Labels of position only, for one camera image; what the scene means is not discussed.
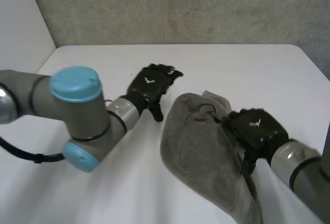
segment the gray cloth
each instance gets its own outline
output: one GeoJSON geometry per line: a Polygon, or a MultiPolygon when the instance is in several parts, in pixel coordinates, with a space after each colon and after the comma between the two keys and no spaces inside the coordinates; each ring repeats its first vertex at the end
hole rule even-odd
{"type": "Polygon", "coordinates": [[[238,224],[260,224],[262,213],[250,176],[217,120],[231,111],[228,100],[205,91],[174,102],[163,130],[160,155],[184,184],[225,211],[238,224]]]}

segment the white wall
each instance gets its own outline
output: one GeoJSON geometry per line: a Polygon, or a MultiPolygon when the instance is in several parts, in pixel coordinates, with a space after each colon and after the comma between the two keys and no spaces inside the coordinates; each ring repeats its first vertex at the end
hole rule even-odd
{"type": "Polygon", "coordinates": [[[0,0],[0,67],[37,72],[54,50],[35,0],[0,0]]]}

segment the gray wall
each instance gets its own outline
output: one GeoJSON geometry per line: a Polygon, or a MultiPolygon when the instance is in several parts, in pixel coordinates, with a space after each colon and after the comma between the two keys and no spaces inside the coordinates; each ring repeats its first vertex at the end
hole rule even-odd
{"type": "Polygon", "coordinates": [[[330,78],[330,0],[36,0],[57,46],[290,43],[330,78]]]}

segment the table surface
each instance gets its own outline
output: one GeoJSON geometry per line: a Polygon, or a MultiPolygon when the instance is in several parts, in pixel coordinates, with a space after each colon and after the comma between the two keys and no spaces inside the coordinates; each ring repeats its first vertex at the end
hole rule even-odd
{"type": "MultiPolygon", "coordinates": [[[[39,73],[89,66],[115,99],[149,63],[185,76],[163,96],[165,117],[182,93],[224,96],[234,110],[264,108],[294,137],[322,152],[330,120],[330,83],[293,45],[89,45],[55,50],[39,73]]],[[[0,151],[0,223],[235,223],[164,167],[163,123],[144,111],[136,127],[92,173],[69,163],[33,164],[0,151]]],[[[69,135],[60,121],[25,116],[0,126],[5,139],[33,153],[57,153],[69,135]]],[[[253,179],[264,222],[320,223],[273,174],[257,163],[253,179]]]]}

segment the light blue cap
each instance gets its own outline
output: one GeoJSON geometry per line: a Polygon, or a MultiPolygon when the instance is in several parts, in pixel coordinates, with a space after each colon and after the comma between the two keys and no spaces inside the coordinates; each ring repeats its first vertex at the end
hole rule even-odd
{"type": "Polygon", "coordinates": [[[84,172],[91,172],[100,164],[93,155],[72,142],[65,144],[62,154],[70,164],[84,172]]]}
{"type": "Polygon", "coordinates": [[[64,68],[50,80],[51,93],[60,100],[70,103],[87,103],[102,92],[98,74],[92,68],[64,68]]]}

